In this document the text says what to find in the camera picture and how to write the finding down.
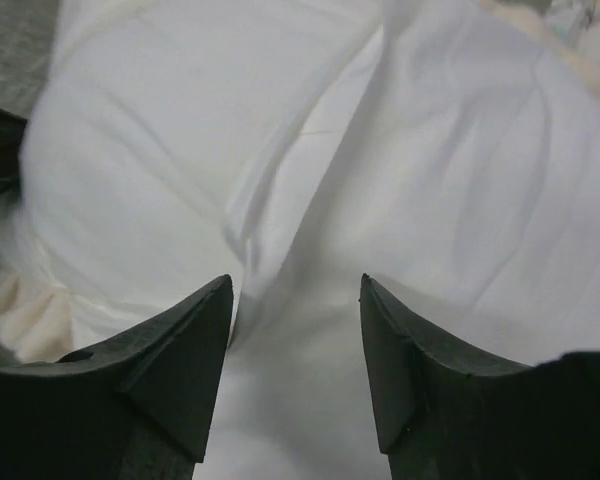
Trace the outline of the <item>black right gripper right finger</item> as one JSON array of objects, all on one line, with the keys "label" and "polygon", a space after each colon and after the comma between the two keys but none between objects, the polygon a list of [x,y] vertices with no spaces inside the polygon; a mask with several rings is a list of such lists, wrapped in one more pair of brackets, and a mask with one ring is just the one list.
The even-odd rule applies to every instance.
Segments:
[{"label": "black right gripper right finger", "polygon": [[600,352],[536,366],[490,354],[363,276],[380,451],[395,479],[600,479]]}]

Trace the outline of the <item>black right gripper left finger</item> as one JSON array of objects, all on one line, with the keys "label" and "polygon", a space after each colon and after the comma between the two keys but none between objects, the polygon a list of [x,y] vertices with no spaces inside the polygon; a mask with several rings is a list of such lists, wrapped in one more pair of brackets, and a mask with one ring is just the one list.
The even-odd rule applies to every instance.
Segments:
[{"label": "black right gripper left finger", "polygon": [[0,479],[188,479],[204,459],[229,338],[220,276],[56,362],[0,366]]}]

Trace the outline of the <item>white pillow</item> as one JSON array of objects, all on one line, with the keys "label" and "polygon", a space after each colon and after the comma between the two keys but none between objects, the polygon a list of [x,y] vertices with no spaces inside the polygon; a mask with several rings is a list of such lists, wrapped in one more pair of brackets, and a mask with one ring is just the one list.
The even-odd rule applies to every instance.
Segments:
[{"label": "white pillow", "polygon": [[[176,1],[187,30],[286,1]],[[531,9],[365,1],[376,46],[303,94],[193,255],[238,304],[202,479],[385,479],[358,318],[363,274],[487,351],[600,350],[600,67]]]}]

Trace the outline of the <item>grey and cream ruffled pillowcase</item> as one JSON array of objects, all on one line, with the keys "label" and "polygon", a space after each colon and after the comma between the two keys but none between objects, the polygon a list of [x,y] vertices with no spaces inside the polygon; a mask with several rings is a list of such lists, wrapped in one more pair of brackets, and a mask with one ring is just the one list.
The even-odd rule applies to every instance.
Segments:
[{"label": "grey and cream ruffled pillowcase", "polygon": [[218,238],[238,180],[289,133],[304,93],[344,97],[382,30],[369,2],[309,17],[246,7],[247,26],[187,30],[170,1],[102,2],[64,11],[52,74],[16,157],[23,195],[0,195],[0,342],[19,359],[49,360],[80,335],[103,334],[178,298],[213,267],[193,255]]}]

